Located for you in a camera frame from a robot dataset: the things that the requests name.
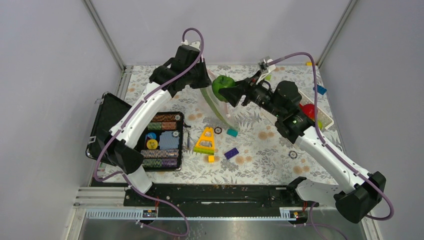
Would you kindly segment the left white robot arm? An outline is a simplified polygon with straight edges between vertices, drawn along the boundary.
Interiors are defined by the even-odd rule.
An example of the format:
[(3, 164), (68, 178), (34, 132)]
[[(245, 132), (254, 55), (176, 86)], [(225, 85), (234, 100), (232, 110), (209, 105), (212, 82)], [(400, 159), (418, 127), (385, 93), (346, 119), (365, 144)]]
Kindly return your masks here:
[(118, 167), (128, 185), (137, 190), (135, 197), (142, 205), (152, 204), (155, 192), (142, 166), (144, 156), (135, 149), (139, 138), (162, 105), (178, 92), (187, 86), (203, 89), (210, 85), (202, 43), (183, 42), (174, 57), (153, 70), (142, 95), (127, 113), (110, 129), (97, 132), (101, 151), (96, 161), (106, 157)]

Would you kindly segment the green bell pepper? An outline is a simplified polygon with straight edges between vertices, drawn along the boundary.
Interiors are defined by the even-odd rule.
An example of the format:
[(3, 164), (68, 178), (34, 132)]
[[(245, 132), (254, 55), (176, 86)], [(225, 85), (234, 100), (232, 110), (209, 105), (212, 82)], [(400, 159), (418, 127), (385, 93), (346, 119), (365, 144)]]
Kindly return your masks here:
[(212, 91), (214, 96), (221, 102), (225, 102), (227, 103), (228, 101), (226, 100), (225, 97), (223, 97), (220, 93), (219, 90), (220, 89), (226, 89), (226, 88), (231, 88), (234, 87), (235, 81), (233, 78), (226, 76), (226, 75), (219, 75), (216, 79), (213, 80), (212, 82)]

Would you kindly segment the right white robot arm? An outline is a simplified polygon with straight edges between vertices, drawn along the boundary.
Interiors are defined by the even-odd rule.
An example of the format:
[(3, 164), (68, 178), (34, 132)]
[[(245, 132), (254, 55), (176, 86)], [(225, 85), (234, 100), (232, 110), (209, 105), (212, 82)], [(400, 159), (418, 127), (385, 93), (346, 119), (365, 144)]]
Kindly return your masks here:
[(267, 81), (246, 78), (234, 86), (220, 86), (218, 93), (233, 107), (249, 103), (258, 105), (276, 117), (279, 134), (307, 152), (336, 181), (335, 185), (298, 177), (287, 191), (287, 201), (299, 206), (304, 201), (336, 208), (348, 221), (359, 223), (381, 202), (385, 176), (359, 166), (325, 138), (321, 130), (300, 108), (302, 96), (292, 81), (281, 81), (275, 90)]

